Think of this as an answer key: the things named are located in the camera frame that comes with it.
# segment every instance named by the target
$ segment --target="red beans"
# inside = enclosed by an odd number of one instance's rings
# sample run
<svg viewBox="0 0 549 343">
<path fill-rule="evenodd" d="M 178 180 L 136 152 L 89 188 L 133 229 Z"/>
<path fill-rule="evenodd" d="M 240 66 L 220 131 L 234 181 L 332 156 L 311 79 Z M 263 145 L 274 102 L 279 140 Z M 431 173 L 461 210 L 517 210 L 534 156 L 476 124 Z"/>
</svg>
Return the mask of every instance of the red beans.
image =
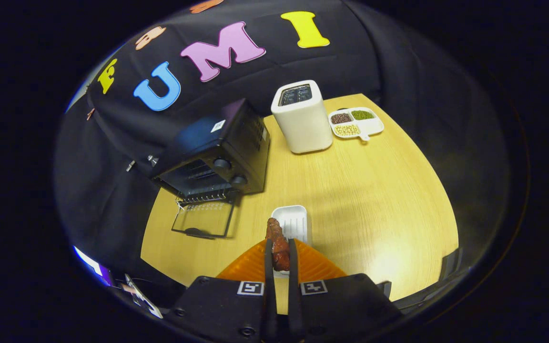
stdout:
<svg viewBox="0 0 549 343">
<path fill-rule="evenodd" d="M 346 113 L 338 113 L 332 116 L 331 118 L 332 124 L 340 124 L 340 123 L 346 123 L 347 121 L 351 121 L 351 117 L 349 117 Z"/>
</svg>

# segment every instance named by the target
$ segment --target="white plastic container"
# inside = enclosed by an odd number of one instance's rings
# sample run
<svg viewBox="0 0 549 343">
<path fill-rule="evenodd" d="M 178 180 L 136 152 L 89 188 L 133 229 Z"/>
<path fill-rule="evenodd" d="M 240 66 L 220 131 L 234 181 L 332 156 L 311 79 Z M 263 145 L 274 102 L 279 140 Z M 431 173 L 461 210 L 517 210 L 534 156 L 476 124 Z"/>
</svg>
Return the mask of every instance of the white plastic container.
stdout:
<svg viewBox="0 0 549 343">
<path fill-rule="evenodd" d="M 371 119 L 361 119 L 357 120 L 355 117 L 353 117 L 352 112 L 353 111 L 367 111 L 368 113 L 372 114 L 373 117 Z M 346 114 L 349 116 L 351 121 L 347 121 L 345 123 L 338 123 L 334 124 L 332 121 L 332 117 L 337 114 Z M 348 138 L 355 138 L 359 137 L 363 141 L 369 141 L 370 135 L 377 134 L 379 132 L 382 132 L 385 130 L 385 125 L 383 124 L 383 121 L 368 107 L 353 107 L 350 109 L 342 109 L 338 111 L 333 111 L 329 115 L 327 115 L 327 121 L 329 123 L 329 126 L 332 128 L 332 132 L 337 135 L 340 138 L 348 139 Z M 355 135 L 340 135 L 336 132 L 336 128 L 338 126 L 345 126 L 345 125 L 355 125 L 357 126 L 359 130 L 359 134 Z"/>
<path fill-rule="evenodd" d="M 332 145 L 334 137 L 329 128 L 321 91 L 315 81 L 294 82 L 279 88 L 270 111 L 292 152 L 301 154 L 325 150 Z"/>
<path fill-rule="evenodd" d="M 287 239 L 298 239 L 312 246 L 311 227 L 306 208 L 301 205 L 284 206 L 274 209 L 271 217 L 277 219 Z M 289 272 L 273 271 L 275 278 L 288 278 Z"/>
</svg>

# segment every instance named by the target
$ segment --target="toaster slot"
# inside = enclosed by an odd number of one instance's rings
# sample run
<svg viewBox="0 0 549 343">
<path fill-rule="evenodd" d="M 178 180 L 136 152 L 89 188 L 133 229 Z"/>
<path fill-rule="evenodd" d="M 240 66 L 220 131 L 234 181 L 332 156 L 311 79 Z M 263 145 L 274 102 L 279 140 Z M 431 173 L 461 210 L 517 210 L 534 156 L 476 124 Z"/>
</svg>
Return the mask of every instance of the toaster slot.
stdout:
<svg viewBox="0 0 549 343">
<path fill-rule="evenodd" d="M 176 189 L 182 198 L 231 188 L 229 182 L 200 159 L 164 173 L 160 179 Z"/>
</svg>

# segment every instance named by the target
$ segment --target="yellow letter i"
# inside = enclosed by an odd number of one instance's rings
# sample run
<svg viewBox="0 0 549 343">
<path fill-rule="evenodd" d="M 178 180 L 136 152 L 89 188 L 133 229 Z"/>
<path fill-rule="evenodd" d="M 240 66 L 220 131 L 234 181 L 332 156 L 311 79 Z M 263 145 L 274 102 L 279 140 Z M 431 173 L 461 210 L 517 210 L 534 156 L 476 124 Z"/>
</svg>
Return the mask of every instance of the yellow letter i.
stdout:
<svg viewBox="0 0 549 343">
<path fill-rule="evenodd" d="M 316 48 L 329 45 L 329 39 L 324 38 L 319 29 L 316 28 L 312 18 L 314 13 L 308 11 L 293 11 L 281 14 L 281 18 L 291 21 L 294 29 L 298 32 L 298 46 L 300 48 Z"/>
</svg>

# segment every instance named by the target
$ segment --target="oven knob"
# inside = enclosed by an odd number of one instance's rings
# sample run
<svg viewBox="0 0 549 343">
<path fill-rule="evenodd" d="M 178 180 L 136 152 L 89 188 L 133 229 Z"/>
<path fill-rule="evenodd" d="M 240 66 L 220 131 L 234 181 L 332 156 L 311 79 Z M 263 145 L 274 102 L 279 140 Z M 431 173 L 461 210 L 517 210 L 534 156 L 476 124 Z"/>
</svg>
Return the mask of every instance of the oven knob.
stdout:
<svg viewBox="0 0 549 343">
<path fill-rule="evenodd" d="M 232 165 L 230 164 L 230 162 L 224 159 L 216 159 L 215 161 L 213 161 L 213 169 L 217 171 L 224 172 L 226 170 L 230 170 L 231 167 Z"/>
<path fill-rule="evenodd" d="M 230 184 L 233 185 L 234 188 L 241 188 L 247 184 L 247 179 L 244 178 L 244 176 L 235 176 L 230 181 Z"/>
</svg>

